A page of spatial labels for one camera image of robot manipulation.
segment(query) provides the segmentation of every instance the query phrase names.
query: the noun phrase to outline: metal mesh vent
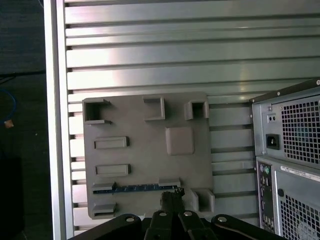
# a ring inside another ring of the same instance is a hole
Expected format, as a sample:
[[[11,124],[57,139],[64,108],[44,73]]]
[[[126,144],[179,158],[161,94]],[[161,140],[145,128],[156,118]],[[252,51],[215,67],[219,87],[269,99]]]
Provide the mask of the metal mesh vent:
[[[289,240],[319,240],[318,210],[290,197],[281,201],[282,237]]]
[[[312,101],[285,106],[281,112],[283,147],[290,159],[319,164],[320,161],[319,102]]]

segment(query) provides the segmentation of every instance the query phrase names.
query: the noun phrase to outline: computer tower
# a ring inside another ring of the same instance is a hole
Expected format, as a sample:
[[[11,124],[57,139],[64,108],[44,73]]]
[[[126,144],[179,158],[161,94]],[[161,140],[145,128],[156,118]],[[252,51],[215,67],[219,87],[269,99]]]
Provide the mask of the computer tower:
[[[251,100],[260,226],[320,239],[320,80]]]

